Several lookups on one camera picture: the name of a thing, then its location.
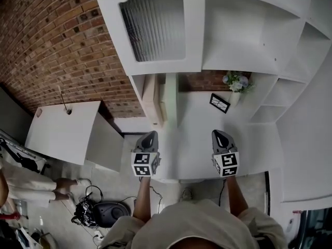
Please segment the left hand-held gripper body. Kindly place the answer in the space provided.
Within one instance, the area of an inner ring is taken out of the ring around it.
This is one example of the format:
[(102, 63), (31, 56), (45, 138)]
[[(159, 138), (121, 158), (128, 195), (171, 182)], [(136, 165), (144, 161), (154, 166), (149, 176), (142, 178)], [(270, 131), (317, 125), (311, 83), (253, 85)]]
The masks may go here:
[(160, 165), (159, 152), (144, 152), (134, 149), (131, 153), (131, 166), (136, 177), (153, 177)]

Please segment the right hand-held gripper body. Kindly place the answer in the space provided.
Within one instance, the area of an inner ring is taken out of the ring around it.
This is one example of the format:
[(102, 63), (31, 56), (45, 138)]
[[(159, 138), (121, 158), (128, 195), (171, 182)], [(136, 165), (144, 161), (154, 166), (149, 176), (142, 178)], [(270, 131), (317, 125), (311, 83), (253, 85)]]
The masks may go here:
[(214, 155), (213, 166), (220, 177), (237, 175), (239, 169), (239, 152)]

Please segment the white cabinet door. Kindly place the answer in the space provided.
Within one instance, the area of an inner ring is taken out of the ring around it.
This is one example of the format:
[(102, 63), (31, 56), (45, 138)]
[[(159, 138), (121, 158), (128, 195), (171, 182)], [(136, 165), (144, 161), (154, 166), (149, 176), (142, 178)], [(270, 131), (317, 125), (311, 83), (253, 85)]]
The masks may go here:
[(202, 68), (205, 0), (97, 0), (129, 76)]

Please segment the person's right forearm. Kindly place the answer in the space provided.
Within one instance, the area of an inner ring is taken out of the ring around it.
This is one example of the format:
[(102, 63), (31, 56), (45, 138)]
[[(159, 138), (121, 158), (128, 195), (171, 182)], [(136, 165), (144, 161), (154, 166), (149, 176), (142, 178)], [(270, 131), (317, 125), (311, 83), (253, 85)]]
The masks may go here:
[(226, 178), (229, 196), (230, 213), (238, 217), (243, 211), (248, 209), (248, 204), (243, 196), (235, 176)]

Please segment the person's left forearm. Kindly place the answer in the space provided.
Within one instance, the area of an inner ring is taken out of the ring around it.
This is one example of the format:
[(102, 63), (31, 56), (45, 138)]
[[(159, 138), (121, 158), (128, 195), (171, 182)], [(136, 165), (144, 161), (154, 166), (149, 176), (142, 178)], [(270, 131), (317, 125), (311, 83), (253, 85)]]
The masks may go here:
[(142, 177), (133, 217), (147, 223), (151, 219), (150, 177)]

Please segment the short beige file box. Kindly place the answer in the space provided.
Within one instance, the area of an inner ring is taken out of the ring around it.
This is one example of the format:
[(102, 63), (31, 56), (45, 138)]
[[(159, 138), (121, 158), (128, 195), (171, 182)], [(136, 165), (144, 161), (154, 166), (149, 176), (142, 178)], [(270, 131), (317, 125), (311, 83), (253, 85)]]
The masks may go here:
[(165, 103), (165, 84), (159, 85), (159, 107), (160, 107), (162, 119), (165, 122), (168, 120), (166, 103)]

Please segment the white flower vase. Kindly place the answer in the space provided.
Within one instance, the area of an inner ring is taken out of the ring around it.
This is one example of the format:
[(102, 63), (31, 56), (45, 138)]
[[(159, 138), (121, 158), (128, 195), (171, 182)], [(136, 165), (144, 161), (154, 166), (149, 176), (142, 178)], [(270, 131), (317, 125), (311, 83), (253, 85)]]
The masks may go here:
[(236, 107), (241, 97), (241, 92), (232, 92), (229, 98), (229, 103), (231, 107)]

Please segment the person's right shoe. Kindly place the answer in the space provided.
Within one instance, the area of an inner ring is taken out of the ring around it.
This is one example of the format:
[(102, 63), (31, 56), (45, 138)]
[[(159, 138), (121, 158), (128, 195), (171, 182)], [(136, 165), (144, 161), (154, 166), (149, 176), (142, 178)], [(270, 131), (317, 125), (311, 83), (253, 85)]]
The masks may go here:
[(180, 197), (180, 201), (193, 201), (193, 194), (192, 194), (192, 190), (188, 187), (184, 188), (182, 195)]

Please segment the black oval case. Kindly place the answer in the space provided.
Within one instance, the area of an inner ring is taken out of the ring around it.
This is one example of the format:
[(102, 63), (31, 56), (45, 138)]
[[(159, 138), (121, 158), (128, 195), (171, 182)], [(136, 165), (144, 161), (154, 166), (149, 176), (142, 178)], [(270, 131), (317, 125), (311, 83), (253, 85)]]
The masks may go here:
[(101, 228), (111, 228), (122, 216), (130, 216), (130, 208), (123, 202), (101, 202), (93, 209), (96, 224)]

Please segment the person's beige shirt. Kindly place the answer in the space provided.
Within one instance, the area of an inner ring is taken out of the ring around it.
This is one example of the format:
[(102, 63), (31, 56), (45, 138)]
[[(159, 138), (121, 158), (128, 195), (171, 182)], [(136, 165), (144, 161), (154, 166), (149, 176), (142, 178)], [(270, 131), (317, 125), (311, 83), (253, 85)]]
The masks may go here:
[(222, 249), (286, 249), (282, 227), (250, 207), (234, 216), (211, 200), (170, 205), (144, 223), (122, 216), (101, 242), (100, 249), (170, 249), (186, 238), (210, 241)]

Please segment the dark framed window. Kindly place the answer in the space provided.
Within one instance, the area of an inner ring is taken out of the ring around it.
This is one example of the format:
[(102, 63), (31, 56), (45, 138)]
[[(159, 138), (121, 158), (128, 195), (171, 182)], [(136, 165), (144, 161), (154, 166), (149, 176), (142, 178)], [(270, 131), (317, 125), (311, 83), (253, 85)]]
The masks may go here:
[(293, 249), (332, 249), (332, 207), (302, 213)]

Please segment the white metal rack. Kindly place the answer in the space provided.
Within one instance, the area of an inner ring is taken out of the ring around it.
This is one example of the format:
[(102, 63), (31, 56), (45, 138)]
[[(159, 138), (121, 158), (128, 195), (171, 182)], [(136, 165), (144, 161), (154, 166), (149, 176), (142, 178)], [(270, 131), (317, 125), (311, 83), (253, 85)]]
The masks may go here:
[(47, 160), (37, 153), (26, 149), (13, 137), (0, 129), (0, 155), (10, 156), (16, 163), (23, 168), (38, 174), (44, 175), (51, 165)]

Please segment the yellow stool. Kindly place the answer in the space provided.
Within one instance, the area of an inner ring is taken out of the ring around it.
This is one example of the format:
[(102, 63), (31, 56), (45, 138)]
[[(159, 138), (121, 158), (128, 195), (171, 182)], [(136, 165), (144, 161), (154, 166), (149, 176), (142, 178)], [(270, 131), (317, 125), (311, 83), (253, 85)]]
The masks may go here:
[(60, 249), (57, 241), (49, 232), (34, 231), (31, 237), (34, 242), (41, 246), (41, 249)]

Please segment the grey panel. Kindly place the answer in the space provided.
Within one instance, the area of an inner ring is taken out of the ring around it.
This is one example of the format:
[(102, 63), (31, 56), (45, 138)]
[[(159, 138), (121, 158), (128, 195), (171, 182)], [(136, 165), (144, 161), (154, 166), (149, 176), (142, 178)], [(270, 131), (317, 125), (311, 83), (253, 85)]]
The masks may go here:
[(0, 85), (0, 130), (25, 144), (33, 117)]

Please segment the black picture frame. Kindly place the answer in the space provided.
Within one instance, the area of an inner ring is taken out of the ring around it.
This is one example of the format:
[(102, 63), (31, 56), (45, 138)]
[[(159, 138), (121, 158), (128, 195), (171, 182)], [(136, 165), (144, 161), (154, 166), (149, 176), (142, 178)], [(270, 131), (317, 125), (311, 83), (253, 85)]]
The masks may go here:
[(224, 99), (220, 98), (219, 96), (217, 96), (214, 93), (211, 94), (210, 104), (212, 106), (214, 106), (215, 108), (217, 108), (218, 110), (220, 110), (221, 112), (223, 112), (224, 114), (227, 113), (227, 111), (230, 107), (229, 102), (225, 101)]

